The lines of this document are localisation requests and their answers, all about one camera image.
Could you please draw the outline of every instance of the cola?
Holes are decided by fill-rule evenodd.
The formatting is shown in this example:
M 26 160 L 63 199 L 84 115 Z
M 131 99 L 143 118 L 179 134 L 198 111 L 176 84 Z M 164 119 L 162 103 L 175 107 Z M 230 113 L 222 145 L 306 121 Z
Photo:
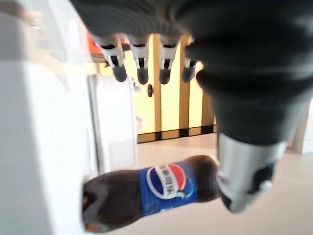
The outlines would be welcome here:
M 217 164 L 209 156 L 141 170 L 121 170 L 98 176 L 84 185 L 86 230 L 105 233 L 141 217 L 219 196 Z

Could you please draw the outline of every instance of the red object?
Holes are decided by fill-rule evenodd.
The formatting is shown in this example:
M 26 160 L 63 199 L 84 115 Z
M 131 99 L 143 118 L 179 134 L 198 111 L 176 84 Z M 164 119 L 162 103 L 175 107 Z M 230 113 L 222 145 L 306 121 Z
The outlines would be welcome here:
M 101 53 L 101 49 L 94 43 L 93 39 L 89 34 L 87 34 L 88 37 L 88 45 L 89 45 L 89 51 L 91 54 L 99 54 Z

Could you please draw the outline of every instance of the white wall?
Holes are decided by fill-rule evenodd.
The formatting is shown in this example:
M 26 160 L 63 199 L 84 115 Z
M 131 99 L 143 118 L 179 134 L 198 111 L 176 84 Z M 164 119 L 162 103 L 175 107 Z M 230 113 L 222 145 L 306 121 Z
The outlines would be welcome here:
M 313 99 L 307 105 L 289 148 L 297 153 L 313 152 Z

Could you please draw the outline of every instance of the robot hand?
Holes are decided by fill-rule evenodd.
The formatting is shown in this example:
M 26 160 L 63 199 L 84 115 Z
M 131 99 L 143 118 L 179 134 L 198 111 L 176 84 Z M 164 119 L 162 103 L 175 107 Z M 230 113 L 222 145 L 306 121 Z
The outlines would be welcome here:
M 312 1 L 71 2 L 119 71 L 123 62 L 115 33 L 130 36 L 143 76 L 146 38 L 161 34 L 162 84 L 168 82 L 180 35 L 191 34 L 195 41 L 186 55 L 204 65 L 197 81 L 212 96 L 218 123 L 224 204 L 232 212 L 244 211 L 271 187 L 275 165 L 312 96 Z

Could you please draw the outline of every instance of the silver metal part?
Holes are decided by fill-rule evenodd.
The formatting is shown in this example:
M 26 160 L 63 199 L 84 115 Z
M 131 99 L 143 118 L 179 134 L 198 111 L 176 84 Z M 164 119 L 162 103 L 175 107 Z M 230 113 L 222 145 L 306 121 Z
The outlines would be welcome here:
M 286 147 L 286 142 L 266 146 L 252 145 L 219 134 L 218 184 L 222 193 L 231 200 L 229 209 L 232 212 L 242 212 L 271 187 L 271 181 L 264 180 L 259 185 L 259 190 L 251 193 L 255 173 L 276 163 Z
M 190 67 L 190 62 L 191 62 L 191 59 L 185 57 L 185 59 L 184 59 L 185 68 L 189 68 Z
M 143 68 L 147 69 L 149 58 L 149 45 L 148 45 L 149 36 L 145 37 L 128 36 L 128 39 L 130 41 L 130 46 L 133 52 L 137 69 L 139 70 L 141 68 L 139 59 L 143 59 Z
M 107 37 L 107 38 L 101 38 L 101 39 L 96 38 L 95 41 L 100 46 L 104 57 L 106 58 L 108 64 L 112 68 L 116 67 L 116 65 L 114 64 L 114 62 L 112 60 L 113 56 L 116 56 L 119 67 L 122 67 L 124 65 L 124 62 L 123 62 L 124 52 L 123 52 L 122 44 L 121 44 L 117 34 L 111 35 L 110 37 Z M 113 45 L 114 48 L 112 48 L 112 49 L 103 48 L 107 45 Z
M 179 42 L 179 39 L 180 39 L 180 37 L 168 37 L 168 36 L 161 35 L 160 59 L 161 59 L 161 69 L 162 70 L 164 70 L 164 69 L 170 70 L 171 69 L 172 63 L 173 63 L 174 58 L 175 58 L 176 48 L 177 48 L 177 44 Z M 165 60 L 170 61 L 169 66 L 167 68 L 165 68 Z
M 149 46 L 146 44 L 144 47 L 135 47 L 132 44 L 130 44 L 134 59 L 136 62 L 136 67 L 139 70 L 140 64 L 139 59 L 143 59 L 144 66 L 143 68 L 146 69 L 148 67 L 148 58 L 149 58 Z

